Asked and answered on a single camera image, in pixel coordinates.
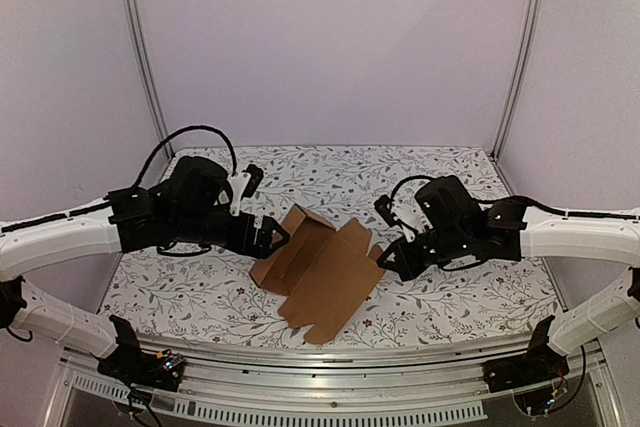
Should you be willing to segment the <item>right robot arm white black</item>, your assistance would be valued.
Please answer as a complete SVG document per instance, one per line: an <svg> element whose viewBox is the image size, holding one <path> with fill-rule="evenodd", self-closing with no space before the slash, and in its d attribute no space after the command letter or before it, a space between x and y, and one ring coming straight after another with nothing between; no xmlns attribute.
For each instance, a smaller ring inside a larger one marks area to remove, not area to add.
<svg viewBox="0 0 640 427"><path fill-rule="evenodd" d="M639 316L639 212L560 209L526 196L498 200L474 198L456 176L421 176L414 199L423 215L397 202L390 193L374 208L401 237L378 258L379 267L401 280L419 277L428 267L447 270L469 258L469 268L490 260L520 261L533 257L566 257L609 261L626 270L608 287L566 312L552 315L536 328L539 344L517 362L517 374L537 383L552 371L556 357Z"/></svg>

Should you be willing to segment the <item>right aluminium corner post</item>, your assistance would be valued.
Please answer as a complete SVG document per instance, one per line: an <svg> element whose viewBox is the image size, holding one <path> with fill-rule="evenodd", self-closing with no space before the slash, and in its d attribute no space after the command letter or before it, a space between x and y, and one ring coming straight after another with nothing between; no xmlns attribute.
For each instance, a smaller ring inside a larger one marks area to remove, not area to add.
<svg viewBox="0 0 640 427"><path fill-rule="evenodd" d="M522 87L524 85L527 68L534 45L536 28L541 12L543 0L527 0L524 20L518 43L517 55L513 72L509 81L503 110L498 122L490 157L498 163L504 153L509 134L518 107Z"/></svg>

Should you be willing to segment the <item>aluminium corner post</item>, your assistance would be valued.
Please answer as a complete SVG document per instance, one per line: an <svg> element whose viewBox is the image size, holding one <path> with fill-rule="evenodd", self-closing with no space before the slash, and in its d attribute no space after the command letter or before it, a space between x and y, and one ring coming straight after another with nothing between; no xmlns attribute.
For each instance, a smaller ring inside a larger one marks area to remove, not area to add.
<svg viewBox="0 0 640 427"><path fill-rule="evenodd" d="M527 0L524 20L518 43L517 55L513 72L509 81L503 110L498 122L490 157L498 163L504 153L509 134L518 107L522 87L524 85L527 68L534 45L536 28L541 12L543 0Z"/></svg>
<svg viewBox="0 0 640 427"><path fill-rule="evenodd" d="M159 99L156 82L153 75L146 39L143 31L142 17L138 0L122 0L126 23L134 52L134 58L139 71L144 97L149 110L150 119L156 137L163 140L168 134L165 115Z"/></svg>

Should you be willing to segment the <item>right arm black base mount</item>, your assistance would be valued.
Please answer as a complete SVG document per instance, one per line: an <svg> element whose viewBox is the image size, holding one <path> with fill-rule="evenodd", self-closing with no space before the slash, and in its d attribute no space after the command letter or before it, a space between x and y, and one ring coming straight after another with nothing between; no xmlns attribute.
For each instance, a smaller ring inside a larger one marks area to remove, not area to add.
<svg viewBox="0 0 640 427"><path fill-rule="evenodd" d="M541 382L547 386L514 396L518 409L525 415L536 417L548 414L555 405L559 389L552 380L565 381L569 366L565 356L553 351L549 345L549 329L554 316L539 322L533 330L523 354L490 360L482 364L483 380L491 393L518 389Z"/></svg>

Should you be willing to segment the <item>curved aluminium rail base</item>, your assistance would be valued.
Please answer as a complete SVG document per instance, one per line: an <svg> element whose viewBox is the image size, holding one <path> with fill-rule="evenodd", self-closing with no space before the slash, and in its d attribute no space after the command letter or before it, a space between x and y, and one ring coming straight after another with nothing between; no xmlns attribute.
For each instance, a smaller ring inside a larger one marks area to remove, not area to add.
<svg viewBox="0 0 640 427"><path fill-rule="evenodd" d="M601 346L570 357L568 390L529 417L491 392L482 366L525 349L524 334L399 348L288 349L142 335L186 358L174 392L147 390L165 426L623 426Z"/></svg>

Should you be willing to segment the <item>brown cardboard box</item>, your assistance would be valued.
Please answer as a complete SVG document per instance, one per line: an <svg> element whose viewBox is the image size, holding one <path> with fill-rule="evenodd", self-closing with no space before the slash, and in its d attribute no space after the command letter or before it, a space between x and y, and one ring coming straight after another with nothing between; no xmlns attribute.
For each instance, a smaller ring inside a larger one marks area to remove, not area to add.
<svg viewBox="0 0 640 427"><path fill-rule="evenodd" d="M384 275L382 248L373 232L352 218L340 228L299 205L282 222L286 245L250 270L261 289L285 298L278 308L290 328L308 327L304 340L332 341Z"/></svg>

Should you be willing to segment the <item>left aluminium corner post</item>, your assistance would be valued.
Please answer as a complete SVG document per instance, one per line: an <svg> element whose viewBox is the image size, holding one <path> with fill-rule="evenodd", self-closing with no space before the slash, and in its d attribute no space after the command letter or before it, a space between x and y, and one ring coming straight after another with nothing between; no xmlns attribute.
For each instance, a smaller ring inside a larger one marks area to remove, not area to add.
<svg viewBox="0 0 640 427"><path fill-rule="evenodd" d="M149 110L150 119L156 137L163 140L168 134L165 115L159 99L156 82L153 75L146 39L143 31L142 17L138 0L122 0L126 23L134 52L134 58L139 71L144 97Z"/></svg>

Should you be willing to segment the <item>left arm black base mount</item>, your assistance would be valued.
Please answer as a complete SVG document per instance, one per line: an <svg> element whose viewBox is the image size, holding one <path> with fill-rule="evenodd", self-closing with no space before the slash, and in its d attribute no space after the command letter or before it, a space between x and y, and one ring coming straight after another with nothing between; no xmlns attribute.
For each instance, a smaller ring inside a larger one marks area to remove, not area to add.
<svg viewBox="0 0 640 427"><path fill-rule="evenodd" d="M185 369L185 357L171 349L146 353L127 320L110 315L109 321L115 327L116 348L106 357L97 357L98 372L126 386L135 384L177 392Z"/></svg>

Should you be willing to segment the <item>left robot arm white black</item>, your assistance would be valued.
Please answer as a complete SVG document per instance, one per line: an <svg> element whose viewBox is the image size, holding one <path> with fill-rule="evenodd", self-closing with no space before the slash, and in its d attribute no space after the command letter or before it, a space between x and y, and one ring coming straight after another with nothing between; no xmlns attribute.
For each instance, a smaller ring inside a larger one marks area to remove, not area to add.
<svg viewBox="0 0 640 427"><path fill-rule="evenodd" d="M128 381L148 373L148 359L130 323L91 314L57 299L25 274L66 261L178 244L200 253L213 247L266 259L289 240L273 218L241 209L263 178L249 165L230 174L203 157L182 157L167 179L145 189L120 189L68 212L1 226L1 326L26 330L84 350Z"/></svg>

